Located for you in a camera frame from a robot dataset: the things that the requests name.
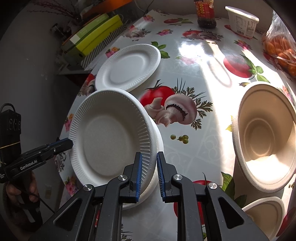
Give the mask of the beige pulp bowl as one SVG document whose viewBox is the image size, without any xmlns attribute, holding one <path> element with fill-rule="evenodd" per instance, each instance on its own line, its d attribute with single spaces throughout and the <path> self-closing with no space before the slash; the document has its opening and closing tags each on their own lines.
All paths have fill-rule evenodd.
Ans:
<svg viewBox="0 0 296 241">
<path fill-rule="evenodd" d="M 254 82 L 243 89 L 232 116 L 238 166 L 260 192 L 274 193 L 295 173 L 295 108 L 278 88 Z"/>
<path fill-rule="evenodd" d="M 246 205 L 242 210 L 263 231 L 269 240 L 273 240 L 280 230 L 285 207 L 276 196 L 264 197 Z"/>
</svg>

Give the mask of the white foam plate underneath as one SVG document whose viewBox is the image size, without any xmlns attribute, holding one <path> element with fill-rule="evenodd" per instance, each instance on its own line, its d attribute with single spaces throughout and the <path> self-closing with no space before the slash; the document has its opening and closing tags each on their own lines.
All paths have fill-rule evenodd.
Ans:
<svg viewBox="0 0 296 241">
<path fill-rule="evenodd" d="M 157 124 L 154 122 L 154 120 L 152 118 L 150 118 L 153 129 L 154 129 L 154 135 L 156 137 L 156 144 L 157 144 L 157 151 L 158 152 L 164 152 L 164 144 L 163 144 L 163 139 L 161 136 L 161 133 L 158 129 Z M 152 176 L 152 179 L 148 185 L 148 187 L 142 192 L 142 194 L 140 195 L 139 198 L 139 202 L 137 203 L 124 203 L 122 209 L 123 210 L 128 210 L 131 208 L 134 208 L 138 205 L 140 205 L 141 203 L 143 203 L 154 191 L 154 189 L 156 188 L 156 186 L 158 185 L 159 180 L 158 180 L 158 172 L 157 172 L 157 166 L 155 168 L 154 174 Z"/>
</svg>

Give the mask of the green box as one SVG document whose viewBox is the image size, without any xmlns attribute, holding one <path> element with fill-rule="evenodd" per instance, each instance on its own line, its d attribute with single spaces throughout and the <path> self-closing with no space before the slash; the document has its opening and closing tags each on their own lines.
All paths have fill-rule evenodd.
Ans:
<svg viewBox="0 0 296 241">
<path fill-rule="evenodd" d="M 74 46 L 76 46 L 80 41 L 82 41 L 87 35 L 92 31 L 102 25 L 105 21 L 109 19 L 107 14 L 102 14 L 96 16 L 95 18 L 88 21 L 80 30 L 69 37 L 61 46 L 63 51 L 69 51 Z"/>
</svg>

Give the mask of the small white foam plate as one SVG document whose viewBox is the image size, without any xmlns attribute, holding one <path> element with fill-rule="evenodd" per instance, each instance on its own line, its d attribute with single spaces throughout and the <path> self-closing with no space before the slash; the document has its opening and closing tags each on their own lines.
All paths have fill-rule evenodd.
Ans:
<svg viewBox="0 0 296 241">
<path fill-rule="evenodd" d="M 132 91 L 154 74 L 160 61 L 161 53 L 153 45 L 136 44 L 125 47 L 102 64 L 96 75 L 95 88 Z"/>
</svg>

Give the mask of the yellow box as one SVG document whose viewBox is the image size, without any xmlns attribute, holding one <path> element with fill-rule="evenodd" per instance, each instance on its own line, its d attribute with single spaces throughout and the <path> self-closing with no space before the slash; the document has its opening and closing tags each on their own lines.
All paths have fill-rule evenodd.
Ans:
<svg viewBox="0 0 296 241">
<path fill-rule="evenodd" d="M 122 27 L 123 23 L 119 15 L 115 15 L 109 20 L 103 22 L 100 26 L 92 30 L 82 40 L 79 40 L 69 50 L 65 50 L 65 53 L 72 55 L 78 55 L 81 58 L 89 55 L 100 43 L 102 43 L 112 32 Z"/>
</svg>

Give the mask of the orange box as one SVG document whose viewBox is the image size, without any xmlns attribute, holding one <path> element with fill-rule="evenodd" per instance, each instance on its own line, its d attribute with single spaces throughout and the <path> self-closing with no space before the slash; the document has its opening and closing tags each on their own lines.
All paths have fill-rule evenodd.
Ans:
<svg viewBox="0 0 296 241">
<path fill-rule="evenodd" d="M 86 12 L 81 12 L 81 16 L 82 18 L 86 18 L 95 14 L 110 13 L 131 2 L 132 0 L 101 1 L 98 4 L 93 4 L 92 6 L 89 6 L 88 8 L 86 8 Z"/>
</svg>

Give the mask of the floral vinyl tablecloth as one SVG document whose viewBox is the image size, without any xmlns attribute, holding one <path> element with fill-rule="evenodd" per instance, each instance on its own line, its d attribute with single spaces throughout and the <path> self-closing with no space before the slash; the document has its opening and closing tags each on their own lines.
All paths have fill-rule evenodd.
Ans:
<svg viewBox="0 0 296 241">
<path fill-rule="evenodd" d="M 235 95 L 248 83 L 267 79 L 295 101 L 295 82 L 279 72 L 263 51 L 259 33 L 251 39 L 239 36 L 226 19 L 218 19 L 213 30 L 203 30 L 194 23 L 193 15 L 150 11 L 97 57 L 70 108 L 61 136 L 69 135 L 78 106 L 95 90 L 102 63 L 134 44 L 151 44 L 162 57 L 154 75 L 132 94 L 143 105 L 180 94 L 197 108 L 192 123 L 158 124 L 166 160 L 193 181 L 221 183 L 223 178 L 233 177 L 236 196 L 247 194 L 247 202 L 260 198 L 260 193 L 251 192 L 234 159 L 231 121 Z"/>
</svg>

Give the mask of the red label sauce jar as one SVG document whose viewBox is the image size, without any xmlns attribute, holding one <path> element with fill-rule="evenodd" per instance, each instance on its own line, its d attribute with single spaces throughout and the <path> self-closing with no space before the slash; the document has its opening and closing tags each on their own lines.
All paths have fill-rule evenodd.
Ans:
<svg viewBox="0 0 296 241">
<path fill-rule="evenodd" d="M 197 12 L 197 22 L 199 27 L 205 29 L 216 28 L 216 20 L 214 13 L 214 1 L 213 0 L 199 0 L 194 1 L 196 12 Z"/>
</svg>

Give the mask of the plastic bag of oranges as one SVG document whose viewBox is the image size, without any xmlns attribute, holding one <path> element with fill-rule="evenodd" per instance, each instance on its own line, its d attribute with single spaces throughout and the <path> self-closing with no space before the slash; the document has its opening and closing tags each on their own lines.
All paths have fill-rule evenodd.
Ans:
<svg viewBox="0 0 296 241">
<path fill-rule="evenodd" d="M 279 15 L 273 11 L 271 25 L 263 37 L 264 51 L 295 78 L 295 40 Z"/>
</svg>

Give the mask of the white plastic tub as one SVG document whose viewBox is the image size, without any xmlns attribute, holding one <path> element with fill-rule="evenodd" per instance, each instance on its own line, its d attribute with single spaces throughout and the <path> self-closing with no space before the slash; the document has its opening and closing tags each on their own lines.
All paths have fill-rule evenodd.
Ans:
<svg viewBox="0 0 296 241">
<path fill-rule="evenodd" d="M 232 6 L 225 7 L 233 32 L 246 38 L 253 38 L 259 18 L 255 15 Z"/>
</svg>

